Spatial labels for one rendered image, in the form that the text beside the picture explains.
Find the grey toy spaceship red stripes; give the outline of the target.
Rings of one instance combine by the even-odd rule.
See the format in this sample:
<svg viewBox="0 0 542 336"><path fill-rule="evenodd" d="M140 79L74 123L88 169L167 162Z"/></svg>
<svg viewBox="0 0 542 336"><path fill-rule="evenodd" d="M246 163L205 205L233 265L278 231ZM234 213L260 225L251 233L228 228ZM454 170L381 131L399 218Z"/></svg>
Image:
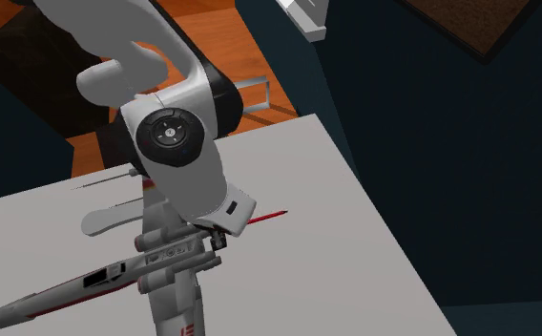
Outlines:
<svg viewBox="0 0 542 336"><path fill-rule="evenodd" d="M133 220L142 221L142 234L134 240L137 256L0 306L0 329L136 284L149 298L156 336L206 336L197 274L221 264L205 249L209 233L182 219L146 177L140 199L94 211L82 227L91 236Z"/></svg>

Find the red pencil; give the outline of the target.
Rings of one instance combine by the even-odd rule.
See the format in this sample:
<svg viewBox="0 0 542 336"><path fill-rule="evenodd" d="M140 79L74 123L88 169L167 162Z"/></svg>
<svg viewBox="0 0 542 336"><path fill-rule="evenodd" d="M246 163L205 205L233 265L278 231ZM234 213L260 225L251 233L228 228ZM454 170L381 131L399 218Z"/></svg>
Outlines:
<svg viewBox="0 0 542 336"><path fill-rule="evenodd" d="M284 214L287 214L287 213L288 213L287 210L281 210L281 211L274 212L274 213L271 213L271 214L259 216L259 217L256 217L256 218L253 218L253 219L249 220L247 222L247 224L253 224L253 223L256 223L256 222L260 222L260 221L266 221L266 220L273 219L275 217L278 217L278 216L281 216L281 215L284 215Z"/></svg>

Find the white block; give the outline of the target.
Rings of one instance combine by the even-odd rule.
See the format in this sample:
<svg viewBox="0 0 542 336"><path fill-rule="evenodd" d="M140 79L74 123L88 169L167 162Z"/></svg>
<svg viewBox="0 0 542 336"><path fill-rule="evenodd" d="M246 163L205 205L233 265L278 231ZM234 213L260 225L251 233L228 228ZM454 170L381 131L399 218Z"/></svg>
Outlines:
<svg viewBox="0 0 542 336"><path fill-rule="evenodd" d="M276 0L309 42L325 39L329 0Z"/></svg>

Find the grey metal frame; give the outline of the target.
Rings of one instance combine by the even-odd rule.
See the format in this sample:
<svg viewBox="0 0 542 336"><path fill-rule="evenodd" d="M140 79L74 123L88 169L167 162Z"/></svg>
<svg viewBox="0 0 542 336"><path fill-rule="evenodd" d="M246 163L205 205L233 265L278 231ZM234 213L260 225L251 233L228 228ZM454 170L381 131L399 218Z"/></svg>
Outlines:
<svg viewBox="0 0 542 336"><path fill-rule="evenodd" d="M244 115L271 108L270 81L265 75L237 81L234 85L241 94Z"/></svg>

